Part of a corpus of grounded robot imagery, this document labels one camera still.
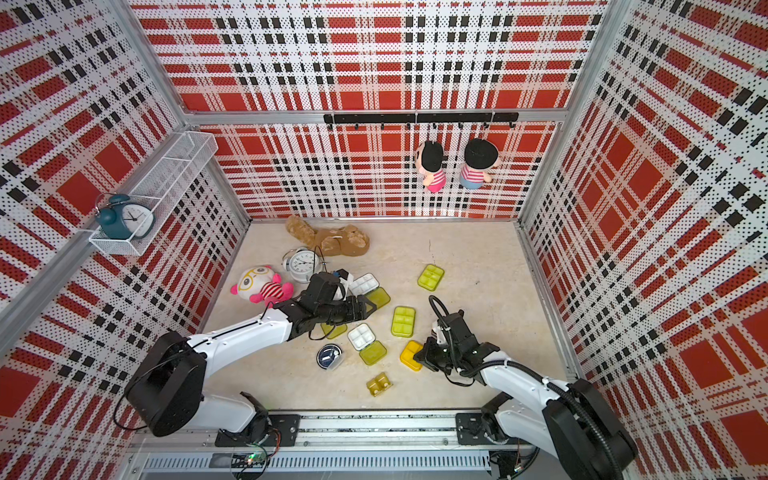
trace plaid wall panel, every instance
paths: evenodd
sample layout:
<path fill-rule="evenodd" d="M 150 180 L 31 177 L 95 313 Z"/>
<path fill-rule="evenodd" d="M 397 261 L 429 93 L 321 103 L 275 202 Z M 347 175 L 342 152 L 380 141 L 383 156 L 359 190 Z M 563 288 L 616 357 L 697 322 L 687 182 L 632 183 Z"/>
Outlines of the plaid wall panel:
<path fill-rule="evenodd" d="M 159 335 L 198 330 L 243 233 L 204 170 L 142 257 L 83 264 L 2 359 L 0 478 L 115 473 L 131 434 L 114 403 Z"/>
<path fill-rule="evenodd" d="M 107 4 L 0 8 L 1 309 L 175 123 Z"/>
<path fill-rule="evenodd" d="M 768 475 L 768 2 L 639 2 L 528 225 L 645 478 Z"/>
<path fill-rule="evenodd" d="M 607 0 L 130 0 L 191 111 L 563 107 Z"/>
<path fill-rule="evenodd" d="M 337 126 L 211 125 L 219 164 L 251 217 L 367 215 L 516 217 L 554 133 L 554 123 Z M 464 146 L 483 137 L 502 162 L 479 190 L 458 183 Z M 422 185 L 413 152 L 424 140 L 445 152 L 448 183 Z"/>

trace black hook rail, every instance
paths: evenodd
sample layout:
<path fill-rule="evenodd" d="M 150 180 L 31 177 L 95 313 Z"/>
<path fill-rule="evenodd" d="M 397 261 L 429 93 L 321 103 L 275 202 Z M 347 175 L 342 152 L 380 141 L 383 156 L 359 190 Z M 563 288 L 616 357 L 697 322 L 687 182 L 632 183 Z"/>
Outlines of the black hook rail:
<path fill-rule="evenodd" d="M 410 112 L 391 114 L 325 114 L 327 125 L 359 124 L 465 124 L 506 123 L 513 124 L 520 115 L 516 111 L 489 111 L 472 113 Z"/>

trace round container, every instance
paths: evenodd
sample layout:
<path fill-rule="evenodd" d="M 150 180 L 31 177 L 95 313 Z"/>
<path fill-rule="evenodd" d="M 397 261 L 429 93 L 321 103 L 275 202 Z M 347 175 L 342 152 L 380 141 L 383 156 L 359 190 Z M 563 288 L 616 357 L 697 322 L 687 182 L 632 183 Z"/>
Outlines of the round container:
<path fill-rule="evenodd" d="M 329 343 L 317 353 L 317 365 L 323 370 L 333 370 L 341 363 L 341 347 Z"/>

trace brown teddy bear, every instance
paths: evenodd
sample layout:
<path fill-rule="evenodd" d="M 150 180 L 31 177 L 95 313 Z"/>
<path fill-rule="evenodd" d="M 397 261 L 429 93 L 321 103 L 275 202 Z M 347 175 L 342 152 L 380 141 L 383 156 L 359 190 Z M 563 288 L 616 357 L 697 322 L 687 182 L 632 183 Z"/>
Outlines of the brown teddy bear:
<path fill-rule="evenodd" d="M 327 228 L 315 230 L 303 218 L 296 215 L 288 217 L 286 230 L 310 250 L 320 247 L 326 257 L 335 255 L 357 257 L 367 252 L 371 243 L 368 235 L 354 225 L 333 230 Z"/>

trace stuffed toy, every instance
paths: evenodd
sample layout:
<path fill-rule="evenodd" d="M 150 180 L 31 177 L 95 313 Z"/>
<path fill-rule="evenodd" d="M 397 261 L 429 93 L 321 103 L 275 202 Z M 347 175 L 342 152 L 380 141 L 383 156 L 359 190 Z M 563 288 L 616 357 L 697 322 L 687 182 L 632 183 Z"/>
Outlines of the stuffed toy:
<path fill-rule="evenodd" d="M 486 170 L 498 163 L 498 150 L 487 140 L 472 138 L 464 147 L 464 162 L 458 181 L 464 188 L 477 190 L 493 179 Z"/>
<path fill-rule="evenodd" d="M 284 283 L 278 273 L 269 265 L 259 265 L 246 270 L 237 285 L 232 285 L 230 292 L 240 295 L 251 303 L 278 303 L 288 300 L 293 295 L 293 284 Z"/>
<path fill-rule="evenodd" d="M 347 255 L 357 257 L 368 251 L 371 240 L 354 225 L 339 229 L 313 229 L 303 218 L 291 215 L 286 220 L 286 230 L 310 250 L 320 247 L 325 257 Z"/>
<path fill-rule="evenodd" d="M 424 175 L 424 186 L 436 194 L 445 186 L 445 172 L 442 170 L 442 145 L 425 141 L 416 150 L 416 169 Z"/>

